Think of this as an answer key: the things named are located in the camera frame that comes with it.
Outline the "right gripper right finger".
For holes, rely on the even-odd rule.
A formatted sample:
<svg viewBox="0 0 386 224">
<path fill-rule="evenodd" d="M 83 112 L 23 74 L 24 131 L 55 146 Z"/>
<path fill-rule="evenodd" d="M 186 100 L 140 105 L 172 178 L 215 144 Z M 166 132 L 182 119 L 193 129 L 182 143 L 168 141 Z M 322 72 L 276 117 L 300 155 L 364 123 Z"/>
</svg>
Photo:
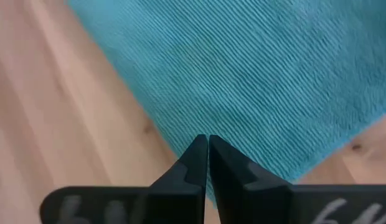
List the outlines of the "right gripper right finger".
<svg viewBox="0 0 386 224">
<path fill-rule="evenodd" d="M 291 190 L 227 141 L 209 138 L 210 177 L 221 224 L 288 224 Z"/>
</svg>

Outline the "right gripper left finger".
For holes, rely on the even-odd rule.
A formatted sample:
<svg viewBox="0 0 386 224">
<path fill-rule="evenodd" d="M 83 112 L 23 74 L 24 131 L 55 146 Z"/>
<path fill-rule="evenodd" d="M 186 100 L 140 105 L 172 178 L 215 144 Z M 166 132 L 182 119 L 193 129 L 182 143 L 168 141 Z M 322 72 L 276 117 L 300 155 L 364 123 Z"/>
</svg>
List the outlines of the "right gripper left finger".
<svg viewBox="0 0 386 224">
<path fill-rule="evenodd" d="M 149 224 L 203 224 L 208 140 L 200 134 L 149 187 Z"/>
</svg>

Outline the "teal microfiber towel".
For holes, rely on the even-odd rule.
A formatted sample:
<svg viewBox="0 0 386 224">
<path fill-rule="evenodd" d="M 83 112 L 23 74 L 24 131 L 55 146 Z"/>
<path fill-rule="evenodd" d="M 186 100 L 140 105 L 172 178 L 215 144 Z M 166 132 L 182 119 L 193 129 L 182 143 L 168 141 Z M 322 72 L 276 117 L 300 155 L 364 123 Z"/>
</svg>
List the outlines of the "teal microfiber towel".
<svg viewBox="0 0 386 224">
<path fill-rule="evenodd" d="M 216 134 L 288 181 L 386 114 L 386 0 L 67 0 L 180 156 Z"/>
</svg>

